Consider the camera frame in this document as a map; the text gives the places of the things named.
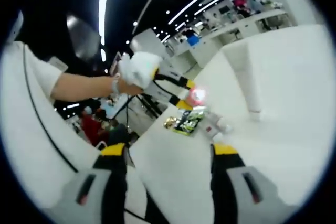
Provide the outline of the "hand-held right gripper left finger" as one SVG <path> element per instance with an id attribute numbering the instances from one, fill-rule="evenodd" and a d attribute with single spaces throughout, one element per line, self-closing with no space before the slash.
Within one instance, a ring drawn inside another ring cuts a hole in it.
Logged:
<path id="1" fill-rule="evenodd" d="M 124 223 L 127 146 L 106 147 L 93 168 L 79 171 L 46 213 L 54 223 Z"/>

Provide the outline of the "person's left hand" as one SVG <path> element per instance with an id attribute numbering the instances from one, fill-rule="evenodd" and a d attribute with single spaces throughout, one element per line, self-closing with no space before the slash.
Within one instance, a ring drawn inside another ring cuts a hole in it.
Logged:
<path id="1" fill-rule="evenodd" d="M 119 93 L 127 94 L 127 95 L 138 95 L 143 92 L 143 89 L 136 86 L 135 84 L 129 84 L 125 80 L 123 80 L 121 77 L 117 80 L 117 87 Z"/>

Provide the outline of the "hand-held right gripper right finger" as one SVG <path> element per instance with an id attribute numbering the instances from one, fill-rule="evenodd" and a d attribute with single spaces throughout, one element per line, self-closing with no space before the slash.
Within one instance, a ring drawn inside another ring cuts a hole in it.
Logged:
<path id="1" fill-rule="evenodd" d="M 297 211 L 229 145 L 211 145 L 211 191 L 214 223 L 285 223 Z"/>

